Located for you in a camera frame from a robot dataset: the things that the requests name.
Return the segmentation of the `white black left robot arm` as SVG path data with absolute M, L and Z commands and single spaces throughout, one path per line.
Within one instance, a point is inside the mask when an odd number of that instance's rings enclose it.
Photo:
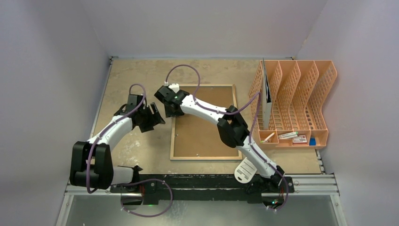
M 154 102 L 147 104 L 143 95 L 130 94 L 105 128 L 89 140 L 73 145 L 70 184 L 85 187 L 89 193 L 119 184 L 130 193 L 136 192 L 140 188 L 141 168 L 114 166 L 112 150 L 134 128 L 144 133 L 164 122 Z

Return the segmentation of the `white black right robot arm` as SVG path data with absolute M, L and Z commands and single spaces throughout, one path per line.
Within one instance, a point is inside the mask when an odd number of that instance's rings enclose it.
M 154 96 L 164 105 L 167 117 L 190 114 L 217 126 L 221 141 L 245 155 L 234 172 L 238 182 L 247 184 L 255 173 L 259 173 L 265 188 L 271 192 L 277 191 L 282 185 L 289 186 L 285 172 L 253 140 L 246 121 L 235 106 L 223 108 L 204 102 L 181 90 L 178 84 L 161 86 Z

